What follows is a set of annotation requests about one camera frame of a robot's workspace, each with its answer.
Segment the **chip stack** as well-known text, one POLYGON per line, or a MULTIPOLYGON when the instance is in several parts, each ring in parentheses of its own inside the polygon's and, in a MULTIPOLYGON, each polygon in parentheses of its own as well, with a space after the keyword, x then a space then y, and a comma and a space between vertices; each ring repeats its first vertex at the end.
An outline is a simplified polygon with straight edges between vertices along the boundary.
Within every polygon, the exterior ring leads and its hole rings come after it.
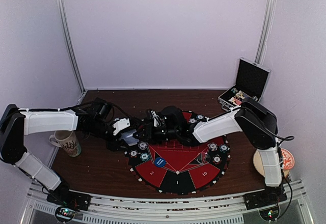
POLYGON ((194 124, 194 123, 196 123, 197 122, 197 120, 195 119, 195 118, 190 118, 189 119, 189 123, 190 124, 194 124))
POLYGON ((216 151, 219 149, 219 146, 216 143, 209 143, 208 148, 210 151, 216 151))

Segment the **green chips stack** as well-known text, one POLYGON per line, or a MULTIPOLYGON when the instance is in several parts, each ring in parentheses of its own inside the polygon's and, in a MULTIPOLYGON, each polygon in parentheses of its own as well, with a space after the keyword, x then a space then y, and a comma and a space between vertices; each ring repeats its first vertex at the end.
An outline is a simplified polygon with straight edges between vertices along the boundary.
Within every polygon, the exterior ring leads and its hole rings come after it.
POLYGON ((222 153, 226 153, 228 151, 228 146, 225 145, 225 144, 222 144, 219 146, 219 150, 222 152, 222 153))
POLYGON ((204 117, 202 115, 197 115, 196 116, 197 121, 202 121, 203 119, 204 119, 204 117))

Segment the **blue cream chips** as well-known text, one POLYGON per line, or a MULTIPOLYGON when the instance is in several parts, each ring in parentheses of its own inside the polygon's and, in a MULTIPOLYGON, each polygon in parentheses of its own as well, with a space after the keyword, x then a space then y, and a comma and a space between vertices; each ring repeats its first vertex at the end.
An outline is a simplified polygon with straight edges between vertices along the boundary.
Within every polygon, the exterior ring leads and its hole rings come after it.
POLYGON ((138 148, 141 150, 141 151, 145 151, 148 149, 148 143, 147 142, 139 142, 138 143, 138 148))

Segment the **blue small blind button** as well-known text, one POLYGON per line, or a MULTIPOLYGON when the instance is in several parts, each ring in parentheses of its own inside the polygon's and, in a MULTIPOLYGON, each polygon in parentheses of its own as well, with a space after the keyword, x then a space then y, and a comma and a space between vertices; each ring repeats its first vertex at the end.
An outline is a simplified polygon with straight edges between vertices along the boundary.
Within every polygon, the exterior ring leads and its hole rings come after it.
POLYGON ((166 160, 162 157, 155 158, 154 165, 159 168, 164 167, 166 165, 166 160))

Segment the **clear round dealer button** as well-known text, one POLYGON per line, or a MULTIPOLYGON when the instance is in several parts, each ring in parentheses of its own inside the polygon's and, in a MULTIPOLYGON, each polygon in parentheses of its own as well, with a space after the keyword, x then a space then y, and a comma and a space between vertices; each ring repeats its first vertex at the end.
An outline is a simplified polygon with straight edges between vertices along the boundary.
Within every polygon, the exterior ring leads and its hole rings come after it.
POLYGON ((201 165, 208 164, 210 162, 210 159, 211 159, 211 157, 208 152, 201 152, 196 157, 197 163, 199 163, 201 165))

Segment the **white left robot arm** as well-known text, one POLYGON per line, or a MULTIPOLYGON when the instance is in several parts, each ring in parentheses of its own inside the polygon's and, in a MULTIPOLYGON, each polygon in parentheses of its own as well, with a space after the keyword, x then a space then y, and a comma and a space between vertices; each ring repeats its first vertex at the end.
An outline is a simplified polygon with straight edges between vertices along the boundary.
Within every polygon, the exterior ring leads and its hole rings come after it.
POLYGON ((39 182, 50 196, 68 206, 73 202, 69 184, 34 154, 28 143, 32 139, 45 142, 45 136, 52 132, 82 132, 118 150, 121 134, 139 126, 142 120, 121 109, 122 118, 108 121, 107 116, 115 108, 119 106, 100 98, 65 108, 21 108, 9 104, 1 117, 1 160, 39 182))

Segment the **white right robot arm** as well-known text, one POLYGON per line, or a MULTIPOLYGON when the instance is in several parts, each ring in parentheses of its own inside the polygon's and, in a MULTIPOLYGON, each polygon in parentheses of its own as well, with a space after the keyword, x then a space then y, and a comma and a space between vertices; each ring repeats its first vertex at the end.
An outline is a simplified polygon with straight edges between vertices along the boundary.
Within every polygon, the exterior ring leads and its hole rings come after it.
POLYGON ((277 119, 275 114, 253 99, 247 98, 240 105, 212 118, 201 115, 187 118, 175 106, 165 107, 160 112, 149 109, 147 115, 135 133, 146 142, 177 139, 186 146, 198 146, 216 137, 242 132, 262 160, 265 188, 261 200, 270 205, 283 193, 277 119))

